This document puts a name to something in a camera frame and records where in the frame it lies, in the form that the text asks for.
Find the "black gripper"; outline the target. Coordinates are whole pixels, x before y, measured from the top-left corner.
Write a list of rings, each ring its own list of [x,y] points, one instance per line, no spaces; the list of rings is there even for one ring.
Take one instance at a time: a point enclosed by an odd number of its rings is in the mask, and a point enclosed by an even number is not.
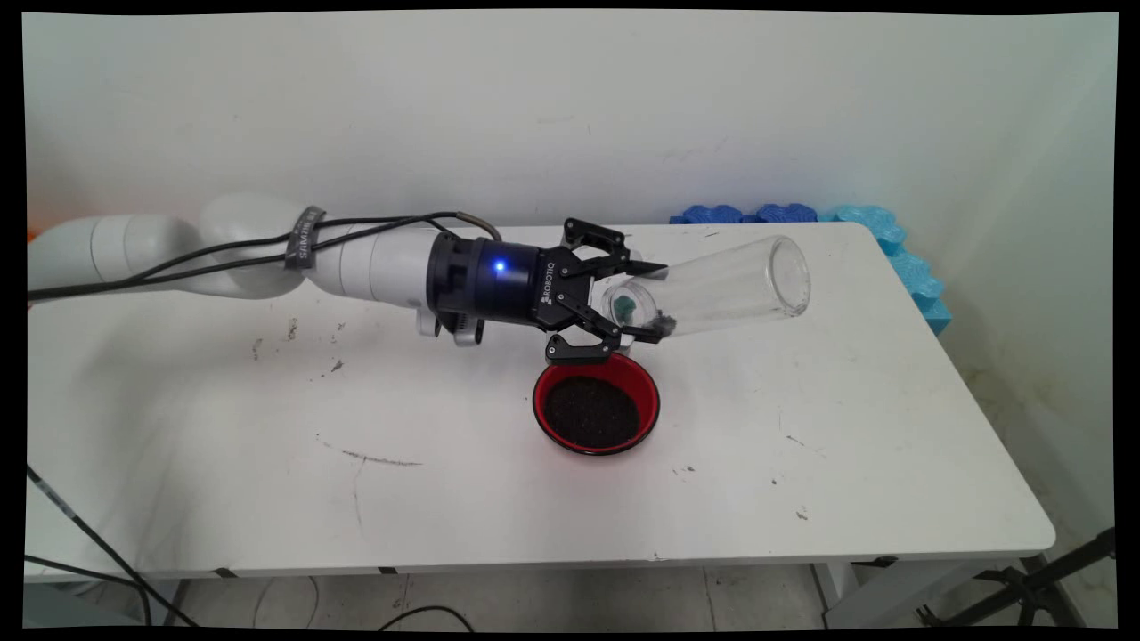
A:
[[[666,263],[640,260],[624,245],[622,232],[581,219],[565,219],[561,245],[534,248],[439,234],[427,257],[427,309],[451,333],[459,331],[461,316],[547,331],[544,358],[546,364],[557,366],[602,364],[624,344],[663,341],[662,328],[614,323],[586,303],[591,300],[591,278],[609,279],[628,273],[666,279]],[[602,255],[583,260],[575,255],[578,248],[594,248]],[[562,331],[570,326],[591,334],[594,341],[567,341]]]

